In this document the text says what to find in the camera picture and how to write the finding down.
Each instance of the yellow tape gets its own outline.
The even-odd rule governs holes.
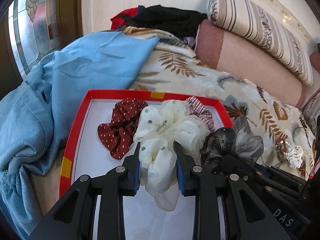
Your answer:
[[[70,179],[71,165],[72,161],[66,157],[63,157],[60,175]]]
[[[150,94],[151,98],[157,98],[157,99],[163,99],[164,98],[164,92],[155,92],[152,91]]]

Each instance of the black garment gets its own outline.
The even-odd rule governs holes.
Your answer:
[[[132,18],[122,15],[121,17],[126,20],[127,26],[163,30],[182,39],[187,36],[195,38],[199,24],[207,18],[207,15],[196,11],[155,5],[146,8]]]

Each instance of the red garment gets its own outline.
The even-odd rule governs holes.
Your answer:
[[[135,98],[123,100],[116,103],[111,122],[98,126],[99,139],[113,158],[120,160],[129,151],[141,111],[146,106],[146,102]]]
[[[126,14],[126,15],[133,17],[137,14],[137,11],[138,11],[138,7],[137,8],[130,8],[130,9],[124,10],[121,13],[118,13],[116,16],[112,17],[110,19],[112,22],[111,30],[116,30],[119,25],[125,24],[125,20],[120,17],[121,14]]]

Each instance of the metal screw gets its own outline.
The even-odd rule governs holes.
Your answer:
[[[116,172],[121,173],[121,172],[124,172],[124,171],[125,171],[125,167],[124,167],[124,166],[118,166],[118,167],[116,167]]]
[[[81,175],[80,176],[80,181],[87,181],[89,179],[88,175]]]
[[[230,179],[233,181],[237,181],[239,179],[239,176],[237,174],[231,174]]]
[[[202,168],[201,168],[201,166],[194,166],[194,167],[192,168],[192,170],[193,170],[194,172],[201,172],[201,171],[202,171]]]

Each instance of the blue gripper pad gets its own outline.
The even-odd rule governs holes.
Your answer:
[[[267,171],[267,168],[265,168],[265,167],[263,167],[263,166],[261,166],[261,165],[259,165],[257,163],[254,163],[253,166],[257,170],[261,171],[264,176],[266,176],[267,178],[270,178],[270,173]]]
[[[185,193],[184,176],[183,176],[183,172],[182,172],[179,158],[177,158],[177,180],[178,180],[178,185],[179,185],[179,189],[181,191],[181,194],[184,195],[184,193]]]
[[[134,176],[133,176],[134,194],[135,195],[137,194],[137,191],[139,190],[139,187],[140,187],[139,171],[140,171],[140,161],[138,161],[136,171],[134,172]]]

